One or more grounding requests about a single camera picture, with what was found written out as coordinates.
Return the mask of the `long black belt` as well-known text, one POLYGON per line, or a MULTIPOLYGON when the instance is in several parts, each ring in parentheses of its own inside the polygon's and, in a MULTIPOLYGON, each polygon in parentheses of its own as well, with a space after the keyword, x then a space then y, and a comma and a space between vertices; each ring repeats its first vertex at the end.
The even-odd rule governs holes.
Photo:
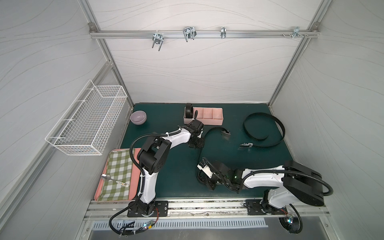
POLYGON ((193 105, 191 103, 186 103, 185 118, 186 119, 193 119, 194 118, 194 108, 193 108, 193 105))

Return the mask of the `pink divided storage box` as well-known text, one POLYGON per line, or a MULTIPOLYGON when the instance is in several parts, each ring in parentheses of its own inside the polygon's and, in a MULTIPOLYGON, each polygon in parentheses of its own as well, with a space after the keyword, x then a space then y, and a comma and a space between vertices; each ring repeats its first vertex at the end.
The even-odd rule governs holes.
MULTIPOLYGON (((221 126, 224 121, 224 114, 222 108, 202 108, 195 107, 194 113, 198 112, 197 120, 202 122, 205 126, 221 126)), ((184 124, 189 124, 193 119, 186 119, 184 113, 184 124)))

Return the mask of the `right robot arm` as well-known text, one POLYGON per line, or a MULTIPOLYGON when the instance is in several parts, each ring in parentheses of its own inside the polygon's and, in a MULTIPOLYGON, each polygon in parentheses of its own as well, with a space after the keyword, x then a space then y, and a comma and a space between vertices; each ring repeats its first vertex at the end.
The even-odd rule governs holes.
POLYGON ((203 158, 197 165, 196 177, 212 191, 218 185, 237 194, 243 190, 266 188, 263 198, 256 204, 258 211, 266 215, 273 215, 296 202, 322 207, 324 197, 334 193, 320 173, 294 161, 269 169, 232 170, 221 162, 211 163, 203 158))

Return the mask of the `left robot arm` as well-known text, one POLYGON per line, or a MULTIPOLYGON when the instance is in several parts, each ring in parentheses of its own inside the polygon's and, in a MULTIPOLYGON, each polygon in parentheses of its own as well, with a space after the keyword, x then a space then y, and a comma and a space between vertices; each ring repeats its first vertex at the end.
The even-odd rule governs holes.
POLYGON ((146 134, 131 143, 130 157, 140 171, 141 184, 135 204, 143 209, 154 206, 158 173, 165 165, 170 150, 181 144, 200 148, 204 142, 203 127, 201 121, 194 119, 173 132, 146 134))

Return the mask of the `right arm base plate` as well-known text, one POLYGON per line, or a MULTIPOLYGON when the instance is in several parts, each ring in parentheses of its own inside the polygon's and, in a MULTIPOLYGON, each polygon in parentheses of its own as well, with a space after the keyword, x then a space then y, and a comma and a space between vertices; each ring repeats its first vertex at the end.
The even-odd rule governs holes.
POLYGON ((264 203, 263 200, 246 200, 243 206, 247 209, 247 214, 250 216, 286 215, 288 213, 286 207, 278 209, 269 204, 264 203))

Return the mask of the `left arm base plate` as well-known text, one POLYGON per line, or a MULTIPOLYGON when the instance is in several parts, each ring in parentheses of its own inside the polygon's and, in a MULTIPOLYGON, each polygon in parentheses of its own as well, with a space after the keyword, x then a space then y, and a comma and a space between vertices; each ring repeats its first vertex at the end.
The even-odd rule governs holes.
POLYGON ((166 217, 168 215, 168 201, 152 200, 146 204, 141 200, 136 205, 128 209, 127 217, 166 217))

